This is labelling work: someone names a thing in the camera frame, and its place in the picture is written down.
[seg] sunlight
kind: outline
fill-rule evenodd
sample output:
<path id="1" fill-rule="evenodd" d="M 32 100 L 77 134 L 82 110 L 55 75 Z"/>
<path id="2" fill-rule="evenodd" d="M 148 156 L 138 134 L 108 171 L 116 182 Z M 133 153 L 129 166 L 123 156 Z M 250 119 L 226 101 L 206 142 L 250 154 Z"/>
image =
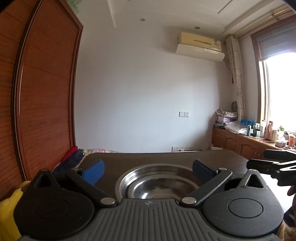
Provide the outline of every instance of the sunlight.
<path id="1" fill-rule="evenodd" d="M 270 121 L 274 128 L 296 130 L 296 53 L 284 53 L 266 60 L 269 74 Z"/>

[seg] stainless steel bowl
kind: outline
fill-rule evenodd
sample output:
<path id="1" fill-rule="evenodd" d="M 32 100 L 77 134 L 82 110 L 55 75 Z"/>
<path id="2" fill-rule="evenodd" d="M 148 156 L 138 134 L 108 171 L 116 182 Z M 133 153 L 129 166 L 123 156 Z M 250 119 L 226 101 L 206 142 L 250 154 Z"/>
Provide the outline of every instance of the stainless steel bowl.
<path id="1" fill-rule="evenodd" d="M 125 172 L 115 186 L 116 198 L 174 198 L 179 201 L 199 186 L 192 170 L 172 164 L 149 164 Z"/>

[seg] wooden wardrobe door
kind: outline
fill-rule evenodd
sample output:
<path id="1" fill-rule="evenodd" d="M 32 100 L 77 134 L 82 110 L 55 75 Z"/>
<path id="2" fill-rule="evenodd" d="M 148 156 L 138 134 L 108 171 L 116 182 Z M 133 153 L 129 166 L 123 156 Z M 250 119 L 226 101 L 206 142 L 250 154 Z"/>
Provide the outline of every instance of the wooden wardrobe door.
<path id="1" fill-rule="evenodd" d="M 19 46 L 37 1 L 14 0 L 0 12 L 0 200 L 25 180 L 15 153 L 11 93 Z"/>
<path id="2" fill-rule="evenodd" d="M 82 25 L 65 0 L 41 0 L 20 55 L 16 130 L 27 179 L 75 145 L 73 91 Z"/>

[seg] window blind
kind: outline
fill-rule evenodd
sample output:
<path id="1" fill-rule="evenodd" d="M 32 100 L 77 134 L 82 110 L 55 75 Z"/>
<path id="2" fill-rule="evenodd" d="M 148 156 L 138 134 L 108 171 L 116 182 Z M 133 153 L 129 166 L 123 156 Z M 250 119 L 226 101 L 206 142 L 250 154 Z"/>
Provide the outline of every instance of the window blind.
<path id="1" fill-rule="evenodd" d="M 266 60 L 281 53 L 296 53 L 296 22 L 258 36 L 261 60 Z"/>

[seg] window frame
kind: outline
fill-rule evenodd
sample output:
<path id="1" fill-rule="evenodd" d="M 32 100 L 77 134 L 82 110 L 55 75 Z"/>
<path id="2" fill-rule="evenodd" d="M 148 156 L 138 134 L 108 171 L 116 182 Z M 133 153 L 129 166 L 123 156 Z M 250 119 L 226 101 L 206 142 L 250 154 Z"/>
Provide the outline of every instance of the window frame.
<path id="1" fill-rule="evenodd" d="M 296 22 L 296 15 L 292 15 L 283 20 L 280 20 L 274 24 L 271 24 L 253 34 L 251 34 L 251 40 L 253 44 L 255 63 L 257 70 L 257 82 L 258 82 L 258 112 L 257 112 L 257 122 L 265 120 L 266 123 L 269 122 L 270 117 L 270 98 L 269 98 L 269 83 L 268 83 L 268 69 L 265 61 L 262 61 L 259 44 L 256 38 L 266 34 L 272 30 L 285 26 L 289 23 Z"/>

